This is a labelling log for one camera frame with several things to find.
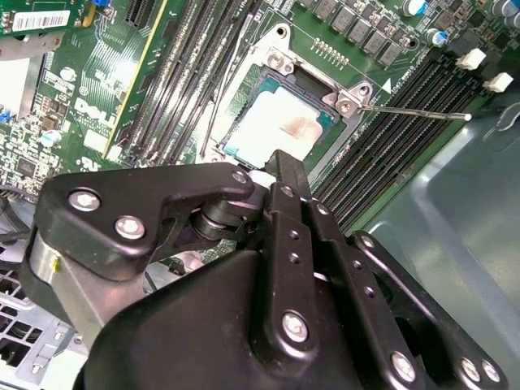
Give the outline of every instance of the metal pin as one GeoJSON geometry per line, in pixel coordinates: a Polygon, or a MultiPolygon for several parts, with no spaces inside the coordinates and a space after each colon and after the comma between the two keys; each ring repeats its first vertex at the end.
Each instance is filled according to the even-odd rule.
{"type": "Polygon", "coordinates": [[[442,112],[431,112],[425,110],[412,110],[410,108],[397,108],[397,107],[381,107],[381,106],[362,106],[364,111],[375,111],[375,112],[388,112],[389,114],[402,114],[421,116],[423,118],[441,119],[441,120],[463,120],[469,122],[471,120],[471,114],[465,114],[461,112],[442,113],[442,112]]]}

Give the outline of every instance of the chip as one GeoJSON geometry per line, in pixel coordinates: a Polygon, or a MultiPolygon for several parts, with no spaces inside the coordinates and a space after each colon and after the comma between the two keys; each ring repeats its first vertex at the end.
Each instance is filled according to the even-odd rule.
{"type": "Polygon", "coordinates": [[[395,34],[393,34],[392,40],[396,43],[399,43],[399,41],[402,39],[402,37],[405,35],[405,30],[402,28],[399,28],[395,34]]]}
{"type": "Polygon", "coordinates": [[[20,157],[16,163],[16,171],[24,176],[33,177],[36,173],[36,164],[23,157],[20,157]]]}
{"type": "Polygon", "coordinates": [[[452,12],[443,11],[435,21],[435,26],[440,30],[447,30],[454,20],[455,18],[452,12]]]}
{"type": "Polygon", "coordinates": [[[318,6],[314,10],[314,13],[321,20],[325,20],[329,17],[332,11],[334,11],[337,3],[337,0],[321,0],[321,2],[319,2],[318,6]]]}
{"type": "Polygon", "coordinates": [[[384,35],[379,31],[375,31],[370,37],[370,39],[363,46],[363,49],[368,54],[376,55],[377,52],[381,49],[381,46],[383,46],[385,41],[386,38],[384,37],[384,35]]]}
{"type": "Polygon", "coordinates": [[[58,125],[58,121],[54,118],[50,118],[49,116],[46,116],[41,120],[41,126],[45,130],[54,130],[56,129],[56,126],[58,125]]]}
{"type": "Polygon", "coordinates": [[[391,43],[390,46],[383,52],[379,61],[385,66],[389,67],[401,54],[401,48],[395,43],[391,43]]]}
{"type": "Polygon", "coordinates": [[[338,12],[338,15],[332,22],[332,28],[340,33],[344,33],[352,23],[354,16],[355,14],[349,8],[341,8],[340,12],[338,12]]]}
{"type": "Polygon", "coordinates": [[[349,34],[349,40],[354,43],[361,43],[365,39],[370,27],[365,20],[358,20],[349,34]]]}
{"type": "Polygon", "coordinates": [[[383,16],[379,23],[377,23],[377,29],[384,32],[385,28],[392,22],[387,16],[383,16]]]}
{"type": "Polygon", "coordinates": [[[55,100],[51,100],[50,103],[49,103],[49,108],[56,112],[58,110],[58,107],[59,107],[59,103],[56,102],[55,100]]]}
{"type": "Polygon", "coordinates": [[[471,24],[473,27],[477,28],[480,27],[482,23],[484,23],[485,19],[486,17],[483,15],[482,12],[475,11],[473,15],[471,15],[468,19],[468,23],[471,24]]]}
{"type": "Polygon", "coordinates": [[[495,41],[493,43],[498,49],[505,49],[507,47],[507,44],[509,43],[509,35],[505,32],[501,32],[498,37],[496,37],[495,41]]]}
{"type": "Polygon", "coordinates": [[[370,17],[372,16],[372,14],[374,13],[374,11],[375,11],[375,6],[373,6],[372,4],[368,3],[368,4],[366,4],[365,9],[361,13],[361,16],[363,18],[365,18],[366,20],[369,20],[370,17]]]}
{"type": "Polygon", "coordinates": [[[455,12],[456,10],[459,9],[459,7],[462,5],[462,3],[463,3],[462,0],[453,0],[453,2],[450,4],[448,9],[455,12]]]}
{"type": "Polygon", "coordinates": [[[65,114],[67,113],[67,109],[67,106],[65,106],[64,104],[60,104],[58,107],[58,114],[65,116],[65,114]]]}

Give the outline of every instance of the green circuit board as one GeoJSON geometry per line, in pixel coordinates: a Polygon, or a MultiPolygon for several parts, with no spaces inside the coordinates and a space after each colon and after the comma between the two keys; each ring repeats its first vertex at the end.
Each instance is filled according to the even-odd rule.
{"type": "MultiPolygon", "coordinates": [[[[192,3],[198,7],[203,4],[192,3]]],[[[385,105],[399,93],[431,52],[425,38],[431,28],[443,27],[448,41],[472,33],[479,47],[493,52],[501,60],[514,60],[518,55],[518,31],[506,28],[490,12],[491,2],[483,0],[433,0],[423,15],[414,17],[402,15],[401,0],[338,1],[322,19],[317,16],[320,1],[310,2],[308,6],[302,3],[305,4],[293,0],[264,2],[256,10],[241,42],[233,70],[247,58],[251,48],[280,23],[290,30],[289,49],[293,53],[346,89],[361,81],[370,82],[374,90],[370,104],[376,105],[385,105]],[[452,3],[459,1],[460,5],[451,11],[452,3]],[[349,7],[353,21],[344,32],[339,32],[333,24],[343,7],[349,7]],[[478,23],[471,19],[475,12],[482,16],[478,23]],[[396,32],[402,33],[401,39],[392,39],[385,33],[378,49],[368,46],[370,37],[383,31],[377,28],[378,20],[383,18],[389,20],[396,32]],[[354,39],[353,29],[361,20],[368,24],[367,32],[362,38],[354,39]],[[392,61],[384,57],[390,46],[399,47],[399,54],[392,61]]],[[[0,4],[4,10],[10,7],[8,2],[0,4]]],[[[0,178],[4,184],[13,184],[37,195],[45,180],[59,173],[128,166],[128,151],[119,135],[122,130],[128,130],[140,114],[148,88],[169,54],[172,34],[187,12],[186,2],[151,2],[147,23],[141,21],[142,25],[137,28],[135,21],[128,22],[128,10],[135,4],[135,0],[112,0],[109,6],[99,7],[90,27],[67,32],[61,47],[45,56],[32,114],[0,123],[0,178]],[[42,133],[49,130],[59,133],[60,142],[44,147],[40,139],[42,133]]],[[[215,14],[223,13],[222,5],[223,2],[217,3],[215,14]]],[[[78,17],[85,8],[85,4],[79,2],[66,3],[65,7],[71,6],[75,7],[78,17]]],[[[245,15],[247,10],[240,11],[245,15]]],[[[248,73],[229,106],[221,110],[238,116],[264,68],[261,66],[248,73]]],[[[478,110],[486,100],[487,97],[480,98],[469,110],[478,110]]],[[[179,158],[181,163],[201,161],[197,147],[205,135],[210,110],[208,103],[193,132],[187,133],[179,158]]],[[[348,131],[343,122],[337,121],[318,139],[305,158],[305,168],[313,174],[313,185],[327,178],[328,172],[374,117],[365,113],[359,126],[348,131]]],[[[175,144],[182,138],[184,126],[180,120],[168,140],[170,143],[175,144]]],[[[455,123],[450,128],[454,132],[458,126],[455,123]]]]}

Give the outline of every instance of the hex bolt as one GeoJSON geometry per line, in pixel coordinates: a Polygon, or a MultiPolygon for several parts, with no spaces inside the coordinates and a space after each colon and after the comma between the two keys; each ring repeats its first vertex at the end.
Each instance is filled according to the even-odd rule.
{"type": "Polygon", "coordinates": [[[361,240],[363,241],[363,244],[365,244],[369,248],[374,248],[374,241],[372,241],[370,237],[362,236],[361,240]]]}
{"type": "Polygon", "coordinates": [[[99,197],[87,191],[75,191],[68,197],[69,204],[79,211],[94,211],[99,208],[99,197]]]}
{"type": "Polygon", "coordinates": [[[119,218],[115,223],[115,230],[118,234],[129,240],[139,240],[145,233],[145,225],[140,219],[131,215],[119,218]]]}
{"type": "Polygon", "coordinates": [[[490,380],[497,383],[501,381],[501,377],[498,375],[498,372],[496,372],[495,367],[493,367],[490,362],[482,360],[482,368],[484,369],[484,372],[490,380]]]}
{"type": "Polygon", "coordinates": [[[415,381],[415,370],[410,361],[400,352],[392,353],[392,364],[397,374],[406,382],[415,381]]]}
{"type": "Polygon", "coordinates": [[[306,322],[297,314],[285,313],[282,318],[282,327],[288,338],[294,342],[303,343],[309,336],[306,322]]]}
{"type": "Polygon", "coordinates": [[[323,214],[323,215],[327,215],[328,214],[328,210],[327,208],[322,205],[321,203],[318,203],[318,205],[316,205],[316,207],[318,208],[318,211],[323,214]]]}
{"type": "Polygon", "coordinates": [[[461,360],[462,369],[468,375],[468,377],[474,382],[480,382],[480,374],[477,371],[477,367],[470,359],[466,359],[465,357],[461,360]]]}
{"type": "Polygon", "coordinates": [[[245,178],[245,175],[240,171],[234,171],[232,176],[233,176],[233,179],[235,179],[236,181],[238,181],[241,184],[247,183],[247,179],[245,178]]]}
{"type": "Polygon", "coordinates": [[[282,187],[282,193],[284,193],[285,195],[287,195],[288,197],[293,197],[294,196],[294,192],[291,190],[290,187],[288,187],[287,185],[285,185],[284,187],[282,187]]]}
{"type": "Polygon", "coordinates": [[[348,103],[348,102],[343,102],[343,103],[341,103],[341,105],[340,105],[340,111],[341,111],[343,114],[349,112],[349,110],[350,110],[350,103],[348,103]]]}

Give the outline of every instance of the electronic component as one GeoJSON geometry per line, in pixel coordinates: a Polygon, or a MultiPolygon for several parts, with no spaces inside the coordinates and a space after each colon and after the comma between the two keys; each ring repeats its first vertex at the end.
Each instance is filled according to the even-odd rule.
{"type": "Polygon", "coordinates": [[[298,0],[298,2],[305,8],[309,8],[310,6],[312,6],[314,0],[298,0]]]}
{"type": "Polygon", "coordinates": [[[12,118],[12,114],[10,110],[7,110],[0,106],[0,124],[4,124],[5,122],[9,122],[12,118]]]}
{"type": "Polygon", "coordinates": [[[513,16],[518,12],[513,0],[497,0],[492,6],[492,13],[499,17],[513,16]]]}
{"type": "Polygon", "coordinates": [[[370,20],[370,18],[372,16],[372,14],[374,13],[374,11],[375,11],[375,6],[373,6],[372,4],[368,3],[368,4],[366,4],[365,9],[361,13],[361,16],[364,19],[366,19],[366,20],[370,20]]]}
{"type": "Polygon", "coordinates": [[[501,32],[498,37],[495,38],[495,41],[493,43],[495,46],[499,49],[505,49],[509,43],[509,35],[507,35],[505,32],[501,32]]]}
{"type": "Polygon", "coordinates": [[[59,103],[56,102],[55,100],[51,100],[51,101],[49,102],[49,109],[50,109],[50,110],[56,112],[56,111],[58,110],[58,108],[59,108],[59,103]]]}
{"type": "Polygon", "coordinates": [[[452,25],[455,18],[450,11],[442,11],[435,21],[435,26],[440,30],[446,30],[452,25]]]}
{"type": "Polygon", "coordinates": [[[49,116],[45,116],[41,120],[41,127],[45,130],[54,130],[58,126],[58,120],[51,118],[49,116]]]}
{"type": "Polygon", "coordinates": [[[462,3],[463,3],[462,0],[453,0],[452,3],[449,5],[448,9],[451,12],[455,12],[456,10],[458,10],[460,8],[462,3]]]}
{"type": "Polygon", "coordinates": [[[337,0],[320,0],[318,6],[314,10],[314,13],[321,20],[325,20],[334,11],[337,3],[337,0]]]}
{"type": "Polygon", "coordinates": [[[317,81],[305,77],[302,82],[308,91],[305,97],[301,89],[268,71],[253,91],[249,109],[227,136],[224,151],[253,167],[261,167],[276,149],[303,160],[334,118],[324,103],[310,100],[314,88],[309,83],[317,81]]]}
{"type": "Polygon", "coordinates": [[[482,23],[484,23],[485,19],[486,17],[483,15],[483,13],[476,10],[473,12],[473,14],[471,14],[470,18],[468,19],[468,23],[477,28],[480,27],[482,23]]]}
{"type": "Polygon", "coordinates": [[[144,28],[148,24],[154,4],[155,0],[132,0],[125,20],[135,28],[144,28]]]}
{"type": "Polygon", "coordinates": [[[352,23],[354,16],[355,14],[349,8],[341,8],[332,22],[332,28],[340,33],[344,33],[352,23]]]}
{"type": "Polygon", "coordinates": [[[433,46],[441,47],[448,41],[448,34],[436,28],[430,28],[426,32],[426,41],[433,46]]]}
{"type": "Polygon", "coordinates": [[[502,93],[512,82],[513,77],[511,77],[511,75],[508,73],[502,72],[493,77],[491,80],[486,81],[483,84],[483,87],[495,93],[502,93]]]}
{"type": "Polygon", "coordinates": [[[379,61],[385,66],[389,67],[401,54],[401,48],[395,43],[391,43],[390,46],[384,50],[383,54],[379,57],[379,61]]]}
{"type": "Polygon", "coordinates": [[[349,34],[349,40],[354,43],[361,43],[370,28],[371,26],[365,20],[359,19],[349,34]]]}
{"type": "Polygon", "coordinates": [[[392,36],[392,40],[396,43],[399,43],[404,36],[405,36],[405,30],[403,30],[402,28],[399,28],[394,32],[394,34],[392,36]]]}
{"type": "Polygon", "coordinates": [[[423,14],[427,7],[425,0],[405,0],[402,10],[406,16],[416,16],[423,14]]]}
{"type": "Polygon", "coordinates": [[[38,140],[46,148],[52,148],[61,142],[62,135],[58,130],[47,130],[41,134],[38,140]]]}
{"type": "Polygon", "coordinates": [[[391,23],[392,21],[390,20],[390,18],[388,18],[387,16],[383,16],[381,18],[381,20],[379,21],[379,23],[377,23],[377,29],[381,32],[385,32],[388,25],[391,23]]]}
{"type": "Polygon", "coordinates": [[[36,91],[41,56],[34,58],[0,61],[0,104],[9,110],[12,116],[23,118],[31,112],[33,96],[36,91]]]}
{"type": "Polygon", "coordinates": [[[381,46],[383,46],[384,42],[386,41],[386,38],[384,35],[379,31],[374,31],[370,39],[366,42],[366,44],[363,46],[363,49],[368,53],[372,55],[376,55],[378,51],[381,49],[381,46]]]}
{"type": "Polygon", "coordinates": [[[26,158],[20,157],[15,169],[24,176],[33,177],[36,173],[36,164],[26,158]]]}
{"type": "Polygon", "coordinates": [[[456,64],[461,69],[467,71],[473,71],[482,63],[486,58],[486,54],[478,48],[472,49],[468,54],[460,57],[456,64]]]}
{"type": "Polygon", "coordinates": [[[520,12],[518,12],[516,15],[504,18],[504,24],[507,27],[520,28],[520,12]]]}

